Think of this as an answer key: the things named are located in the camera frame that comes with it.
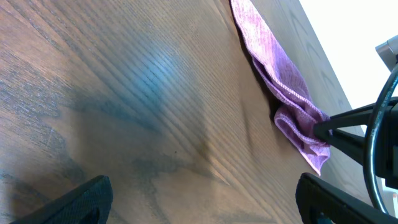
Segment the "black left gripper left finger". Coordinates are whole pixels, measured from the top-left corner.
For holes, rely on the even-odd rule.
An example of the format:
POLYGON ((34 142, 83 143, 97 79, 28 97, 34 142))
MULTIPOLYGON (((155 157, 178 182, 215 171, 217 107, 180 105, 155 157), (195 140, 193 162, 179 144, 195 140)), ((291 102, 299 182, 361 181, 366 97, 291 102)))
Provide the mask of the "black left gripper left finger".
POLYGON ((12 224, 105 224, 112 202, 110 179, 99 175, 12 224))

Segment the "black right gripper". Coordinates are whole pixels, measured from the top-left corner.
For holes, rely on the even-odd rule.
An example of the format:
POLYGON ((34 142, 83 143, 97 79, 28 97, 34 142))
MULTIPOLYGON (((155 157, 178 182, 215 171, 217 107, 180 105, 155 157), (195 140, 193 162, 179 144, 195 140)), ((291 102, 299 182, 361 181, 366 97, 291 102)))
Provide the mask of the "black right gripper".
MULTIPOLYGON (((314 125, 314 135, 337 148, 358 164, 365 166, 371 155, 368 135, 359 136, 340 128, 367 125, 375 104, 332 116, 314 125)), ((377 135, 375 173, 387 187, 397 189, 397 97, 393 97, 384 113, 377 135)))

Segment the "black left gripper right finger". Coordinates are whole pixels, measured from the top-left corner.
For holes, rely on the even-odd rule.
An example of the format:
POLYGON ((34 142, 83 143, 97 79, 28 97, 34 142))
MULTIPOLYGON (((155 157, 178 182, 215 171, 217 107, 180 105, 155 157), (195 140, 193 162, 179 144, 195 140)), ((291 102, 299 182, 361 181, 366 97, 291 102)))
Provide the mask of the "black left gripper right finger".
POLYGON ((310 173, 298 180, 296 204, 304 224, 397 224, 397 219, 310 173))

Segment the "purple microfibre cloth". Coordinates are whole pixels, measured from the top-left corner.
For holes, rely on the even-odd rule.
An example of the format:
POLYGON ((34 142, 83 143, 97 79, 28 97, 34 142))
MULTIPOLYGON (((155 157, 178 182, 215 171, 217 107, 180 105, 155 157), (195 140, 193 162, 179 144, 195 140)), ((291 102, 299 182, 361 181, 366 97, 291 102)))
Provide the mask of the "purple microfibre cloth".
POLYGON ((256 70, 281 101, 275 112, 275 125, 312 169, 321 174, 323 164, 330 158, 330 146, 315 137, 313 128, 330 117, 313 104, 303 76, 254 4, 250 0, 231 0, 230 5, 256 70))

